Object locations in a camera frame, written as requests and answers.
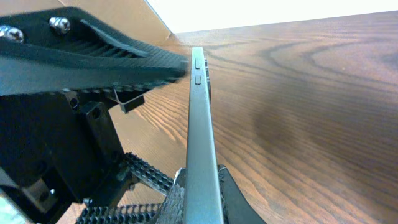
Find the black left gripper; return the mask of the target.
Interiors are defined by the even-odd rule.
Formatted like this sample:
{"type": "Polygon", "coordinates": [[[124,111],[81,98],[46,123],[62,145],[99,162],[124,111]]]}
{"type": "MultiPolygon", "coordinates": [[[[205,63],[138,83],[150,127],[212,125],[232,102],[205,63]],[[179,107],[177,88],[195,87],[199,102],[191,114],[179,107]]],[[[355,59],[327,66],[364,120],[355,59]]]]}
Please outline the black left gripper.
{"type": "Polygon", "coordinates": [[[72,203],[113,207],[138,179],[104,94],[1,98],[1,190],[32,223],[55,223],[72,203]]]}

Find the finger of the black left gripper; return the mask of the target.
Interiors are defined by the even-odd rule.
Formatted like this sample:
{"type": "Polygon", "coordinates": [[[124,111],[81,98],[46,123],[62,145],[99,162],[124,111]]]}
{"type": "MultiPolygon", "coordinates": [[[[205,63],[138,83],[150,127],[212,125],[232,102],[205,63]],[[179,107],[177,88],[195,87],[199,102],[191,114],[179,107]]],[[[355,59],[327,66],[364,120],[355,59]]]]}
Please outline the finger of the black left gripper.
{"type": "Polygon", "coordinates": [[[76,223],[149,223],[173,180],[148,162],[127,153],[100,187],[84,200],[76,223]]]}
{"type": "Polygon", "coordinates": [[[1,94],[139,91],[176,82],[188,60],[77,7],[1,18],[1,94]]]}

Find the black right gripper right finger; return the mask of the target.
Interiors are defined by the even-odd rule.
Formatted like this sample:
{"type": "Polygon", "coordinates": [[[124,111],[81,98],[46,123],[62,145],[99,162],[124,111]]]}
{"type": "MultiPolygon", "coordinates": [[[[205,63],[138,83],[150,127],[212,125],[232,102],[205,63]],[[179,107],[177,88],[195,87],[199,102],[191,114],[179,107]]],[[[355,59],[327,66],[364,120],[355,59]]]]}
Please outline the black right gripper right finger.
{"type": "Polygon", "coordinates": [[[245,199],[226,166],[218,165],[218,177],[225,223],[266,224],[245,199]]]}

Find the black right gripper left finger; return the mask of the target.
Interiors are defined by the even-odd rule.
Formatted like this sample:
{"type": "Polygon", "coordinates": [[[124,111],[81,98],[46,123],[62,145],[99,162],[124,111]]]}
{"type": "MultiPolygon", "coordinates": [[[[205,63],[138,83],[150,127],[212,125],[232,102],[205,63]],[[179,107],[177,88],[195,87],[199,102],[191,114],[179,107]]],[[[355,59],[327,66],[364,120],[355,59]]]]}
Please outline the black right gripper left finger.
{"type": "Polygon", "coordinates": [[[149,221],[150,224],[183,223],[185,186],[186,168],[181,168],[176,172],[172,187],[155,216],[149,221]]]}

